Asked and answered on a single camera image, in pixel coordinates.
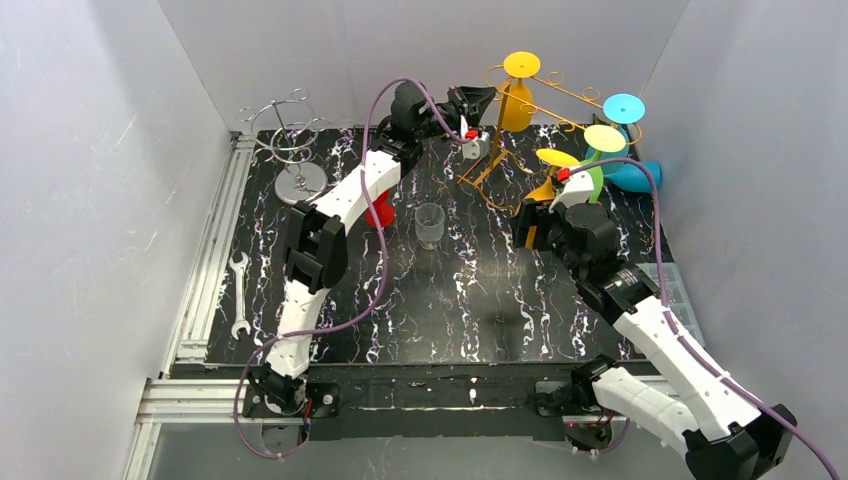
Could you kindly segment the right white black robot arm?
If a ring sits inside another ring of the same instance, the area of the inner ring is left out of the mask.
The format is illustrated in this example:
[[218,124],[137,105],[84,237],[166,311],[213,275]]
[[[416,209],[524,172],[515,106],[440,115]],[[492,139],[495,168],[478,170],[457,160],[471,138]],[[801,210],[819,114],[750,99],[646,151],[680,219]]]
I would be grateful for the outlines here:
[[586,406],[628,417],[672,447],[696,479],[759,479],[785,459],[797,424],[727,385],[714,360],[661,303],[660,289],[618,253],[619,232],[599,204],[570,207],[525,199],[510,221],[515,245],[550,251],[568,269],[583,301],[629,339],[674,389],[669,396],[598,355],[573,370]]

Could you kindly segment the blue wine glass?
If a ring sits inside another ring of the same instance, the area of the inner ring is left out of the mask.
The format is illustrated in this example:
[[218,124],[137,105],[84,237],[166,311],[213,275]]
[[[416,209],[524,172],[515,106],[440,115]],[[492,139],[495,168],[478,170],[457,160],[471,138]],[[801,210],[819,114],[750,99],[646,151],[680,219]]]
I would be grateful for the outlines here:
[[593,116],[592,123],[584,130],[587,144],[584,160],[591,163],[631,157],[634,145],[642,136],[638,122],[646,114],[641,98],[631,93],[612,94],[600,103],[600,113]]

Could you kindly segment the teal wine glass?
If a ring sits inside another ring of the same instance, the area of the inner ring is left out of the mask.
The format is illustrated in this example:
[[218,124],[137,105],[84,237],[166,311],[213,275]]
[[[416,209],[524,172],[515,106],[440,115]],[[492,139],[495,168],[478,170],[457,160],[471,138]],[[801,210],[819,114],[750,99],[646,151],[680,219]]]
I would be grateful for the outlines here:
[[[641,162],[653,178],[657,188],[662,185],[663,174],[659,163]],[[604,178],[620,190],[631,193],[650,193],[650,182],[645,173],[637,166],[629,163],[616,163],[603,167]]]

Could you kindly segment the green plastic wine glass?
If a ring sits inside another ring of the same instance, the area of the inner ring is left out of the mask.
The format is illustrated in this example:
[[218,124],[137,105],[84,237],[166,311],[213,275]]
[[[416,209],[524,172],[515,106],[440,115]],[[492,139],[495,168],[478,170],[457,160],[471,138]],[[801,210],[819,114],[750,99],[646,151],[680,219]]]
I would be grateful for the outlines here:
[[[628,137],[621,126],[593,124],[584,131],[584,139],[589,146],[587,158],[582,165],[596,164],[601,160],[626,156],[629,152]],[[588,170],[594,181],[594,191],[589,197],[590,203],[597,203],[603,189],[604,172],[602,167]]]

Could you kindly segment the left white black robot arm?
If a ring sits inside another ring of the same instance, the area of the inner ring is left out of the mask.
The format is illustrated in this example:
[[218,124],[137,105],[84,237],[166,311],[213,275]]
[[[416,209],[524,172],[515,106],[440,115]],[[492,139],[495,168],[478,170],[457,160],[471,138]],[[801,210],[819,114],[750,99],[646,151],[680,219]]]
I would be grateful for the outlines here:
[[283,410],[305,400],[305,379],[313,336],[322,334],[317,321],[331,289],[348,266],[347,235],[362,217],[376,223],[385,238],[386,221],[376,202],[410,173],[423,155],[424,141],[449,136],[466,158],[485,154],[481,119],[494,101],[494,87],[459,86],[435,103],[414,79],[392,82],[390,113],[375,129],[363,131],[360,164],[328,193],[314,201],[299,201],[286,216],[282,259],[284,302],[278,332],[266,346],[261,365],[251,369],[252,387]]

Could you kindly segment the orange wine glass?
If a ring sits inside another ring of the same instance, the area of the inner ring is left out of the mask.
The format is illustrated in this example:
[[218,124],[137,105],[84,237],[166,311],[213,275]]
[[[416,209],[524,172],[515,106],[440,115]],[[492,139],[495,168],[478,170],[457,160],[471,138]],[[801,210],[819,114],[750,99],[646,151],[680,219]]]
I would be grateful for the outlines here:
[[502,69],[506,80],[500,87],[499,129],[520,132],[530,125],[536,107],[525,81],[536,75],[540,68],[540,59],[529,51],[516,51],[505,57]]
[[526,207],[527,236],[524,241],[526,248],[534,246],[541,214],[538,210],[548,206],[555,197],[556,189],[561,185],[559,172],[563,169],[579,165],[579,161],[571,154],[553,148],[541,148],[535,151],[540,161],[548,165],[544,183],[527,194],[523,200]]

